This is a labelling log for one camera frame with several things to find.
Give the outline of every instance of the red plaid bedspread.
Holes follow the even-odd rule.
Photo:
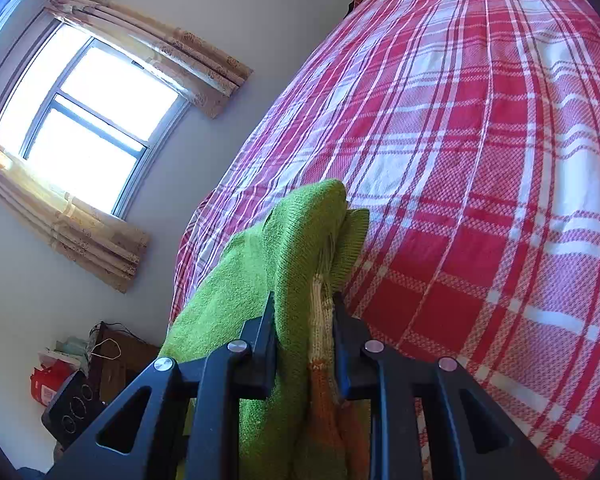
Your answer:
[[[363,1],[197,209],[172,320],[232,234],[327,177],[371,211],[350,309],[408,355],[456,356],[563,478],[584,478],[600,458],[590,5]]]

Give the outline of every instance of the white wall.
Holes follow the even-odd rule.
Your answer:
[[[191,109],[171,134],[128,215],[131,223],[151,234],[152,242],[126,295],[55,254],[0,204],[0,327],[8,326],[19,344],[15,350],[7,332],[0,333],[0,360],[6,364],[0,391],[20,389],[17,396],[0,399],[0,418],[9,419],[9,429],[0,431],[0,443],[18,465],[50,464],[48,438],[35,420],[35,402],[27,398],[34,350],[56,338],[86,336],[101,319],[124,322],[142,338],[161,343],[176,251],[193,209],[222,177],[273,99],[344,16],[350,0],[119,1],[192,30],[254,73],[219,118],[211,121]],[[11,416],[16,411],[10,406],[24,403],[28,408],[20,407],[28,415]],[[18,433],[13,430],[21,418],[26,423]],[[9,439],[28,438],[48,447],[38,462],[23,447],[5,445]]]

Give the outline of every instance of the clutter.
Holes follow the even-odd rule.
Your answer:
[[[98,398],[109,404],[156,358],[158,347],[120,323],[101,322],[91,330],[87,355],[88,378]]]
[[[41,366],[42,370],[34,368],[30,377],[31,396],[46,406],[54,398],[66,378],[74,373],[74,369],[62,359],[55,359],[49,366]]]
[[[40,361],[40,365],[45,368],[49,368],[58,360],[64,361],[74,372],[79,370],[82,365],[82,362],[78,356],[65,354],[64,352],[57,352],[55,350],[49,350],[48,348],[38,352],[38,360]]]
[[[69,354],[80,359],[80,369],[86,373],[87,370],[87,344],[84,339],[71,336],[65,342],[56,341],[54,350]]]

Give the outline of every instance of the beige floral curtain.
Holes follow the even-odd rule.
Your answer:
[[[121,50],[210,118],[252,70],[191,32],[173,28],[113,0],[51,0],[57,19]]]
[[[0,200],[55,251],[120,292],[133,282],[148,235],[40,179],[0,145]]]

